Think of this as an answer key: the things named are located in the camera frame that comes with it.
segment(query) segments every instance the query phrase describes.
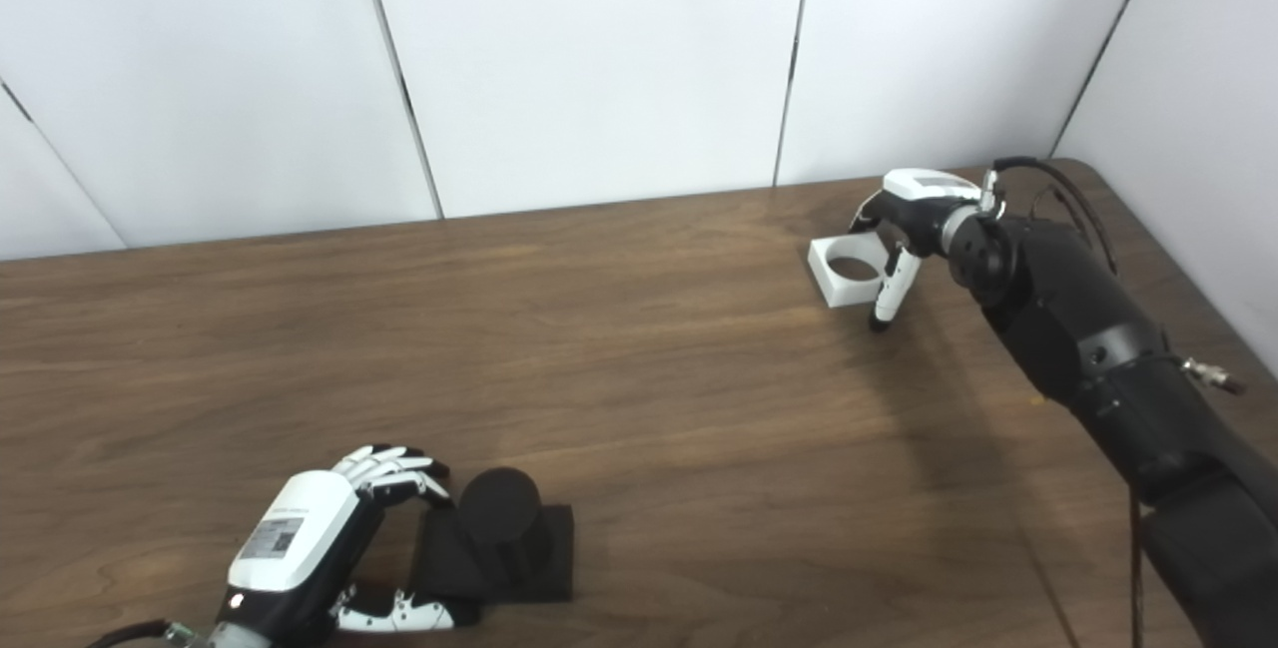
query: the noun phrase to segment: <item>black wire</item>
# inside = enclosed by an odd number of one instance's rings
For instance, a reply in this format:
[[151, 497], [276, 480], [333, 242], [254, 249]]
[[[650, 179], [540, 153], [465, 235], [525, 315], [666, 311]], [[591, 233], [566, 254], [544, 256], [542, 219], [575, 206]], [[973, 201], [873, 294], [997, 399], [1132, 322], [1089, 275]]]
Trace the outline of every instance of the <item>black wire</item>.
[[1079, 212], [1075, 211], [1074, 203], [1070, 203], [1068, 198], [1065, 198], [1065, 194], [1061, 193], [1056, 184], [1048, 184], [1042, 188], [1039, 193], [1034, 194], [1034, 202], [1030, 203], [1029, 217], [1031, 220], [1038, 219], [1038, 203], [1043, 201], [1045, 194], [1052, 194], [1052, 198], [1065, 207], [1065, 211], [1070, 215], [1070, 221], [1074, 221], [1074, 228], [1079, 230], [1079, 235], [1082, 235], [1082, 243], [1086, 244], [1088, 248], [1091, 248], [1091, 235], [1088, 235], [1088, 228], [1082, 226], [1082, 220], [1079, 219]]
[[1131, 528], [1131, 590], [1128, 598], [1131, 603], [1131, 648], [1145, 645], [1145, 580], [1141, 578], [1144, 561], [1140, 551], [1140, 498], [1136, 490], [1131, 488], [1127, 495], [1127, 523]]
[[120, 644], [125, 640], [137, 640], [139, 638], [164, 638], [165, 630], [169, 630], [170, 625], [171, 624], [169, 621], [162, 619], [147, 622], [135, 622], [133, 625], [127, 625], [123, 629], [112, 630], [93, 643], [89, 643], [87, 648], [109, 648], [109, 645]]
[[1088, 224], [1091, 225], [1091, 231], [1097, 235], [1098, 242], [1100, 242], [1100, 249], [1105, 253], [1105, 263], [1109, 265], [1109, 271], [1113, 271], [1113, 275], [1117, 276], [1118, 262], [1114, 259], [1114, 251], [1113, 244], [1109, 243], [1109, 234], [1105, 231], [1105, 226], [1102, 224], [1100, 216], [1097, 216], [1097, 211], [1091, 208], [1091, 203], [1088, 203], [1088, 199], [1074, 184], [1074, 180], [1070, 180], [1067, 175], [1062, 174], [1057, 166], [1052, 166], [1049, 162], [1040, 162], [1036, 157], [1003, 157], [1002, 160], [994, 161], [993, 170], [996, 174], [1002, 174], [1003, 171], [1016, 169], [1017, 166], [1040, 170], [1043, 174], [1054, 179], [1056, 183], [1070, 193], [1074, 203], [1077, 203], [1080, 210], [1082, 210], [1084, 216], [1088, 217]]

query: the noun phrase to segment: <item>label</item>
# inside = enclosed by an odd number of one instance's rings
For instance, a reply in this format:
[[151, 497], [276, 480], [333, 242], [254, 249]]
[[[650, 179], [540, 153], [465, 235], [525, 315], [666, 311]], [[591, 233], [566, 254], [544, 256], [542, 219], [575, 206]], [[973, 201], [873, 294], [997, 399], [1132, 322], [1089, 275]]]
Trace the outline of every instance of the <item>label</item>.
[[257, 524], [240, 548], [242, 559], [282, 559], [305, 519], [268, 519]]

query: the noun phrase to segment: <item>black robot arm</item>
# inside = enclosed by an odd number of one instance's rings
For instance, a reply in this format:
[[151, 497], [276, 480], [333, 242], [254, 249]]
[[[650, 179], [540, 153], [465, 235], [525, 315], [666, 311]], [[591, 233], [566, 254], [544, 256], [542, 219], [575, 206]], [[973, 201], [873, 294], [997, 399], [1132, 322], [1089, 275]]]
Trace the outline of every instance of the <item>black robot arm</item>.
[[1274, 645], [1278, 470], [1205, 401], [1081, 234], [956, 207], [941, 253], [1035, 389], [1150, 507], [1145, 552], [1204, 645]]

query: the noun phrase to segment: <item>wooden table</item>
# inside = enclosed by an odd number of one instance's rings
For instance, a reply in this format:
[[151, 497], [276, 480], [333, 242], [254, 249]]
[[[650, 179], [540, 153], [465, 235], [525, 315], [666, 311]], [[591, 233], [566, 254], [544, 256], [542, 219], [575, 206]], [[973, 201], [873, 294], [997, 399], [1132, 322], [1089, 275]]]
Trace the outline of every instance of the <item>wooden table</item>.
[[[1273, 380], [1070, 171], [1178, 348], [1250, 380], [1213, 401], [1278, 449]], [[207, 628], [284, 479], [387, 441], [571, 502], [578, 598], [334, 645], [1126, 645], [1125, 488], [943, 262], [887, 335], [822, 303], [806, 243], [875, 184], [0, 265], [0, 644]], [[362, 576], [403, 580], [415, 520]], [[1148, 584], [1148, 644], [1196, 645]]]

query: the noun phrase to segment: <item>white wall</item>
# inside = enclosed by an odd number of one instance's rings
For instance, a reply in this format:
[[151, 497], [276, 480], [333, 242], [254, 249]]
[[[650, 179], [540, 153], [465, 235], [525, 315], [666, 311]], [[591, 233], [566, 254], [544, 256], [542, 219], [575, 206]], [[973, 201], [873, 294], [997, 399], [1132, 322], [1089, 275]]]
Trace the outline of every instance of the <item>white wall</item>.
[[36, 125], [0, 89], [0, 261], [123, 248]]
[[780, 183], [1045, 153], [1123, 0], [806, 0]]
[[1278, 372], [1278, 0], [1132, 0], [1058, 156], [1091, 162]]
[[[806, 0], [781, 183], [1047, 151], [1121, 3]], [[799, 5], [385, 0], [447, 216], [769, 185]], [[73, 171], [129, 247], [436, 216], [374, 0], [0, 0], [0, 26], [65, 162], [41, 180]]]
[[383, 0], [445, 216], [767, 187], [799, 0]]
[[0, 0], [0, 75], [125, 243], [432, 219], [372, 0]]

